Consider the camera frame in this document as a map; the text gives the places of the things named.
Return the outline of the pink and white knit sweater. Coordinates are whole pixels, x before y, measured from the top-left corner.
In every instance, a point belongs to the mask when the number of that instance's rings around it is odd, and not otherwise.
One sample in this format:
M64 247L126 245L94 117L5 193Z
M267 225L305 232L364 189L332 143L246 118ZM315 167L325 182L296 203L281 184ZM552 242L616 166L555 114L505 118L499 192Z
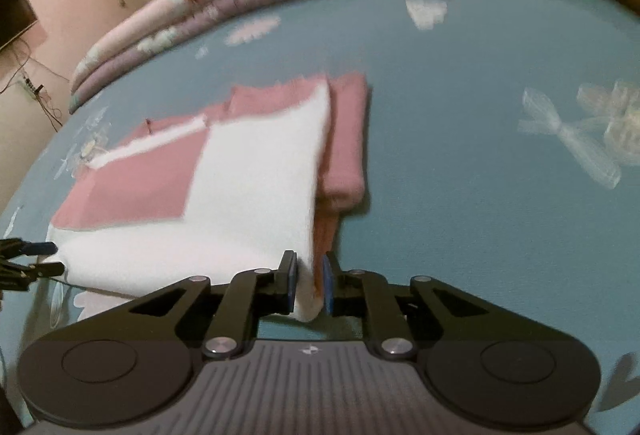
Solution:
M369 86L359 72L270 88L144 121L76 171L48 238L82 317L190 276L215 285L298 257L293 315L322 306L321 256L366 193Z

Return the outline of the teal floral bed sheet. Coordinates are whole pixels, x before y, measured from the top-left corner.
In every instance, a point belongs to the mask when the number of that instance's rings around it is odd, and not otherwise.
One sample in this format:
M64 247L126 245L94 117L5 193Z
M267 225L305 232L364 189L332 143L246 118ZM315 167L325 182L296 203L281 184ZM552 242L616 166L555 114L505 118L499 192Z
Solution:
M584 85L639 81L639 19L612 0L296 0L233 18L103 88L32 165L2 233L38 241L77 154L235 85L362 72L367 197L336 239L347 268L433 276L573 334L603 381L588 422L639 425L639 171L593 179L555 137L518 130L541 91L582 120Z

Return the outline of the wall mounted television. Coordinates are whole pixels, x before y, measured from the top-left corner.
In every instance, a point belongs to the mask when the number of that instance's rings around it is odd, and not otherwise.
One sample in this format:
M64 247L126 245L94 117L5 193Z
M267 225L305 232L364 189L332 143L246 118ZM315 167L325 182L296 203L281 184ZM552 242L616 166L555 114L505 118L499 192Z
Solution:
M0 48L4 50L37 22L29 0L0 0Z

